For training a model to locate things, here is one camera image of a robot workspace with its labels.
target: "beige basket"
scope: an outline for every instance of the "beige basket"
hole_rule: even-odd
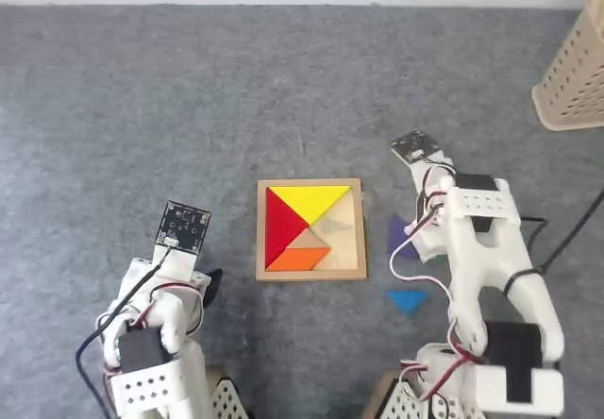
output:
[[[604,126],[604,41],[587,9],[532,89],[532,99],[549,129]]]

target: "red triangle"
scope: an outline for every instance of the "red triangle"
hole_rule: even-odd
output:
[[[266,189],[266,238],[264,263],[268,267],[306,227],[307,224],[269,188]]]

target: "blue tangram piece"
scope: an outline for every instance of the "blue tangram piece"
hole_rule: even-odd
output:
[[[405,233],[406,226],[407,223],[405,223],[405,221],[397,214],[393,214],[390,217],[390,221],[388,221],[388,256],[392,255],[394,250],[407,240],[407,234]],[[408,259],[419,259],[419,255],[413,247],[413,243],[407,244],[398,251],[397,256],[403,256]]]
[[[387,292],[390,299],[396,304],[401,312],[413,315],[417,312],[420,303],[424,301],[428,294],[416,290],[406,290],[404,292]]]

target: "purple triangle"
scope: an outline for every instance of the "purple triangle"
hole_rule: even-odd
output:
[[[405,240],[407,240],[407,234],[405,233],[405,227],[407,223],[401,219],[397,214],[393,214],[388,222],[388,255],[392,255],[394,250]],[[397,256],[403,256],[408,259],[419,259],[417,251],[413,247],[413,243],[407,244],[400,251]]]

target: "circuit board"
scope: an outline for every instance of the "circuit board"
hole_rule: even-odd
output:
[[[390,146],[394,154],[407,164],[428,158],[441,150],[441,147],[430,135],[419,129],[395,139]]]
[[[161,217],[155,244],[168,246],[167,239],[177,241],[174,249],[198,255],[206,237],[211,213],[188,205],[168,201]]]

